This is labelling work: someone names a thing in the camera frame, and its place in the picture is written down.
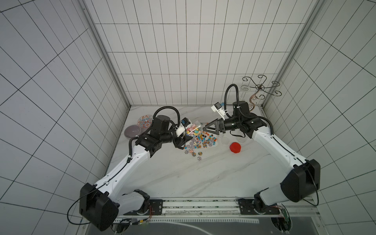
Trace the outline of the jar of pastel candies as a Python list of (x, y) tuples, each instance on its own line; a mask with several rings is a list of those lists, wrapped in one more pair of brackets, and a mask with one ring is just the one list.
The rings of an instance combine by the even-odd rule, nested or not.
[(186, 135), (194, 138), (194, 137), (199, 136), (202, 133), (202, 130), (203, 130), (202, 123), (200, 123), (199, 121), (196, 121), (188, 125), (186, 129)]

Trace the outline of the clear lollipop jar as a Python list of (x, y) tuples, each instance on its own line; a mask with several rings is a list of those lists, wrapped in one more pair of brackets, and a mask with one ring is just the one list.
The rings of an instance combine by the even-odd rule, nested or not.
[(249, 139), (248, 137), (236, 137), (239, 143), (245, 143)]

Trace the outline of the red jar lid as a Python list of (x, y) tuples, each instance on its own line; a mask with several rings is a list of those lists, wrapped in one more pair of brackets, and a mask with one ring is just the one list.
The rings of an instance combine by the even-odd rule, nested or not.
[(241, 145), (239, 143), (231, 143), (230, 144), (230, 150), (233, 152), (233, 153), (240, 153), (241, 152)]

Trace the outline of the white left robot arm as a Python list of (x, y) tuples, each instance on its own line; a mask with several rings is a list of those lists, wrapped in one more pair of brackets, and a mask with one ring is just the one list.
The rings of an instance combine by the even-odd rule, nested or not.
[(79, 213), (97, 229), (105, 231), (120, 214), (150, 212), (150, 196), (147, 193), (134, 190), (121, 194), (120, 191), (131, 175), (163, 144), (173, 143), (175, 148), (184, 149), (185, 143), (190, 140), (187, 129), (191, 124), (188, 118), (181, 118), (175, 107), (159, 108), (153, 114), (150, 127), (129, 140), (129, 154), (95, 184), (87, 183), (81, 188)]

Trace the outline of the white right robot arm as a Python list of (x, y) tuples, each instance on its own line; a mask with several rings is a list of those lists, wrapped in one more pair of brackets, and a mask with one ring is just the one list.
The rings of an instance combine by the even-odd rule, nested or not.
[(299, 202), (307, 196), (318, 194), (320, 164), (316, 160), (307, 160), (277, 137), (270, 120), (250, 112), (248, 103), (240, 101), (238, 95), (231, 115), (226, 103), (217, 102), (211, 109), (221, 117), (206, 124), (204, 131), (219, 134), (239, 130), (265, 148), (284, 167), (287, 175), (282, 182), (254, 195), (256, 211), (261, 212), (266, 207), (286, 201)]

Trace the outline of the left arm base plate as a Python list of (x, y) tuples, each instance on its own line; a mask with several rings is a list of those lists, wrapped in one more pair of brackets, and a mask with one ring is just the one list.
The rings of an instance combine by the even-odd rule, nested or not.
[(137, 211), (131, 211), (124, 215), (161, 215), (163, 209), (164, 200), (162, 199), (149, 199), (146, 203), (143, 203), (141, 208)]

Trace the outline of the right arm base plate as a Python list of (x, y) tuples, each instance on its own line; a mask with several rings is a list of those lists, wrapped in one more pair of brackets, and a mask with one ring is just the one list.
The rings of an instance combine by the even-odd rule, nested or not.
[(237, 204), (240, 208), (241, 215), (279, 215), (280, 209), (276, 208), (276, 204), (267, 206), (261, 199), (260, 193), (256, 193), (253, 199), (240, 198)]

